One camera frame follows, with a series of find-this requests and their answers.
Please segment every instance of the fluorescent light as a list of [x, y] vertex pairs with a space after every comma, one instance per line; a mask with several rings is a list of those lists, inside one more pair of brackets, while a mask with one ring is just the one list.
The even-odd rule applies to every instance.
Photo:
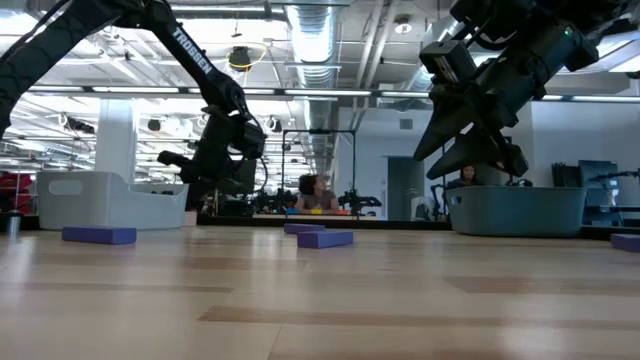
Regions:
[[572, 96], [576, 102], [640, 103], [640, 96]]
[[119, 92], [119, 93], [178, 93], [180, 90], [178, 88], [169, 88], [169, 87], [133, 87], [133, 86], [111, 86], [111, 87], [102, 87], [96, 86], [93, 88], [93, 91], [96, 92]]
[[428, 92], [412, 92], [412, 91], [383, 91], [382, 97], [399, 97], [399, 98], [417, 98], [428, 99]]
[[409, 31], [411, 31], [411, 29], [412, 29], [412, 27], [408, 23], [407, 24], [398, 24], [398, 25], [396, 25], [395, 32], [396, 32], [396, 34], [402, 35], [402, 34], [406, 34]]
[[319, 90], [319, 89], [295, 89], [285, 90], [286, 95], [301, 96], [371, 96], [371, 91], [361, 90]]
[[162, 172], [162, 173], [171, 173], [171, 174], [178, 174], [180, 173], [180, 168], [176, 168], [176, 167], [154, 167], [154, 168], [149, 168], [149, 172]]
[[55, 92], [69, 92], [69, 91], [73, 91], [73, 92], [82, 92], [84, 91], [84, 89], [82, 89], [80, 86], [47, 86], [47, 85], [34, 85], [32, 87], [29, 88], [29, 91], [55, 91]]
[[[213, 3], [211, 6], [207, 5], [171, 5], [171, 9], [173, 11], [220, 11], [220, 12], [242, 12], [244, 11], [264, 11], [264, 7], [260, 6], [247, 6], [247, 7], [237, 7], [237, 6], [216, 6]], [[279, 8], [272, 8], [271, 12], [276, 14], [283, 14], [284, 10]]]
[[308, 101], [308, 100], [312, 100], [312, 101], [338, 101], [337, 97], [331, 97], [331, 96], [294, 96], [293, 97], [294, 101]]
[[276, 93], [273, 89], [244, 89], [247, 95], [273, 95]]
[[[202, 93], [199, 88], [189, 88], [187, 91], [191, 94]], [[274, 89], [244, 89], [244, 93], [247, 95], [273, 95], [275, 92]]]
[[545, 95], [542, 101], [560, 101], [564, 98], [562, 95]]

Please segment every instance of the person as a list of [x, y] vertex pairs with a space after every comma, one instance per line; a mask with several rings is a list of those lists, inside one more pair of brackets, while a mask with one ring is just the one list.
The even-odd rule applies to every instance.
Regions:
[[300, 214], [311, 214], [314, 209], [321, 209], [323, 214], [334, 214], [338, 210], [336, 194], [327, 190], [327, 182], [320, 175], [300, 176], [298, 189], [296, 209]]
[[456, 180], [450, 181], [447, 184], [447, 189], [458, 189], [467, 186], [482, 186], [484, 185], [476, 177], [476, 169], [473, 166], [465, 166], [460, 169], [460, 177]]

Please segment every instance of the wooden table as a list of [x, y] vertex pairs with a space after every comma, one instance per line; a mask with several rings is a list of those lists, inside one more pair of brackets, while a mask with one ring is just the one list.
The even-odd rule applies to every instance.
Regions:
[[[292, 219], [292, 220], [357, 220], [351, 215], [280, 215], [280, 214], [254, 214], [254, 219]], [[360, 216], [362, 221], [378, 221], [377, 216]]]

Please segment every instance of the foam block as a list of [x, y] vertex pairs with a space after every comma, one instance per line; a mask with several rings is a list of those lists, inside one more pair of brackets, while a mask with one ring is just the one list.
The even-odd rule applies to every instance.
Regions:
[[64, 227], [62, 228], [62, 240], [108, 245], [134, 244], [136, 229], [100, 226]]
[[640, 235], [612, 234], [611, 245], [615, 249], [640, 253]]
[[353, 231], [313, 231], [298, 233], [298, 247], [324, 249], [353, 244]]
[[284, 232], [287, 234], [297, 234], [309, 231], [323, 231], [324, 229], [324, 225], [284, 224]]

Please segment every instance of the white plastic bin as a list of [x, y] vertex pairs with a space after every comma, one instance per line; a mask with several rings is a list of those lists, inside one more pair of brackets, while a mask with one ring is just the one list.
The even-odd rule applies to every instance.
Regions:
[[[38, 173], [40, 227], [133, 227], [140, 230], [182, 226], [188, 185], [129, 185], [110, 172]], [[173, 191], [174, 195], [163, 195]]]

